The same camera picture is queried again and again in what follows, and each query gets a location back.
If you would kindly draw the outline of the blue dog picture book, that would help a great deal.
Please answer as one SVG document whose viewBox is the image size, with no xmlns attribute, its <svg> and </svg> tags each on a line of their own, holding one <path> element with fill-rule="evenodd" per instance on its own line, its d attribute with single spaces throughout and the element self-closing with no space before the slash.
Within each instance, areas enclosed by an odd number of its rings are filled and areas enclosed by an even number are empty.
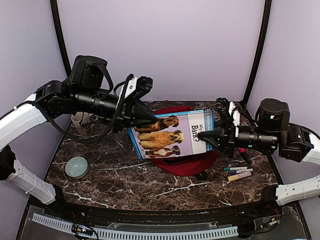
<svg viewBox="0 0 320 240">
<path fill-rule="evenodd" d="M 213 109 L 165 113 L 156 117 L 156 123 L 127 129 L 140 159 L 184 157 L 214 150 L 198 137 L 199 133 L 214 129 Z"/>
</svg>

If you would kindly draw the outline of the red student backpack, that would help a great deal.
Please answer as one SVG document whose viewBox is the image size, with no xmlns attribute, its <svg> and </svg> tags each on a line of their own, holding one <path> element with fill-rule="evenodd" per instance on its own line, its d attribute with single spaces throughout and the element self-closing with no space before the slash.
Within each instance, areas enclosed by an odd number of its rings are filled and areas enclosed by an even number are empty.
<svg viewBox="0 0 320 240">
<path fill-rule="evenodd" d="M 174 176 L 192 177 L 198 181 L 207 181 L 206 172 L 217 160 L 218 151 L 210 151 L 197 155 L 187 155 L 172 158 L 154 158 L 151 162 L 163 171 Z"/>
</svg>

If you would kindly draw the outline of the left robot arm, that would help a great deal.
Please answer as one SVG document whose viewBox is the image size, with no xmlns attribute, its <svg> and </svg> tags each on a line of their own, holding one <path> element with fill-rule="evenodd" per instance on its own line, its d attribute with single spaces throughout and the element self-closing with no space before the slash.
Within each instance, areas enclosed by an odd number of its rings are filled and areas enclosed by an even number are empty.
<svg viewBox="0 0 320 240">
<path fill-rule="evenodd" d="M 110 132 L 155 123 L 157 117 L 141 101 L 153 87 L 152 78 L 129 74 L 120 86 L 120 94 L 116 94 L 117 87 L 113 84 L 107 64 L 99 57 L 77 56 L 65 80 L 52 80 L 44 84 L 0 118 L 1 180 L 14 184 L 42 204 L 51 205 L 51 210 L 60 218 L 67 218 L 71 213 L 61 188 L 26 169 L 16 158 L 10 144 L 37 126 L 48 122 L 57 127 L 57 117 L 78 112 L 95 115 L 107 123 L 105 130 L 91 139 L 68 135 L 79 143 L 98 143 Z"/>
</svg>

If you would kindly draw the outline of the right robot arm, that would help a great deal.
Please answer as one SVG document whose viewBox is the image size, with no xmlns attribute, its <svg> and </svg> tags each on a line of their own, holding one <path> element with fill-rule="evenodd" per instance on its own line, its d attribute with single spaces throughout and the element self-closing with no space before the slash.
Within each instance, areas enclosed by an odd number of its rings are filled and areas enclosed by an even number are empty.
<svg viewBox="0 0 320 240">
<path fill-rule="evenodd" d="M 313 130 L 290 122 L 286 102 L 273 98 L 261 101 L 255 118 L 243 113 L 232 101 L 218 98 L 215 103 L 220 116 L 216 130 L 203 131 L 197 137 L 225 153 L 234 149 L 254 149 L 297 163 L 320 163 L 320 136 Z"/>
</svg>

